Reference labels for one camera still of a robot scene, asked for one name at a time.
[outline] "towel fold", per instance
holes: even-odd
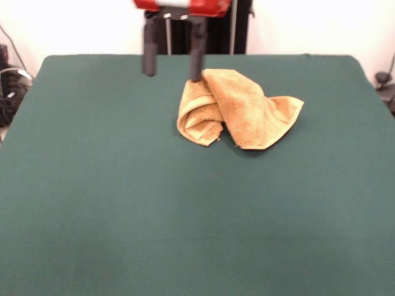
[[[294,125],[303,104],[295,97],[267,98],[257,83],[235,70],[204,70],[202,81],[185,85],[177,128],[190,141],[209,146],[225,122],[237,146],[263,150]]]

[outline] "red robot part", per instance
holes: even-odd
[[[202,17],[223,17],[231,0],[191,0],[189,9],[192,15]]]
[[[137,8],[153,12],[160,10],[160,7],[175,6],[177,1],[172,0],[134,0]],[[189,14],[201,17],[223,17],[228,11],[231,0],[189,0]]]

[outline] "green table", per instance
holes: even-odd
[[[395,295],[395,122],[351,57],[208,56],[305,107],[264,152],[176,129],[189,57],[50,57],[0,148],[0,295]]]

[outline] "crumpled towel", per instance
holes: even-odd
[[[262,88],[235,70],[203,71],[203,80],[189,80],[178,113],[177,128],[187,139],[209,146],[227,128],[242,149],[263,150],[294,125],[303,101],[267,98]]]

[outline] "black cable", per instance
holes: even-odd
[[[11,43],[11,45],[12,45],[12,48],[14,49],[14,51],[15,51],[15,53],[16,53],[18,59],[19,59],[19,62],[20,62],[20,64],[22,65],[22,68],[26,71],[25,63],[23,62],[22,58],[20,57],[20,54],[19,54],[19,52],[18,52],[18,50],[17,50],[17,48],[16,48],[16,46],[15,46],[13,40],[12,40],[11,37],[7,34],[7,32],[4,31],[4,29],[3,29],[3,27],[2,27],[1,25],[0,25],[0,30],[3,32],[3,34],[4,34],[4,35],[8,38],[8,40],[10,41],[10,43]]]
[[[393,72],[393,70],[394,70],[394,65],[395,65],[395,54],[394,54],[394,56],[393,56],[393,61],[392,61],[392,63],[391,63],[391,67],[389,68],[389,71],[388,71],[389,74],[391,74],[391,73]]]

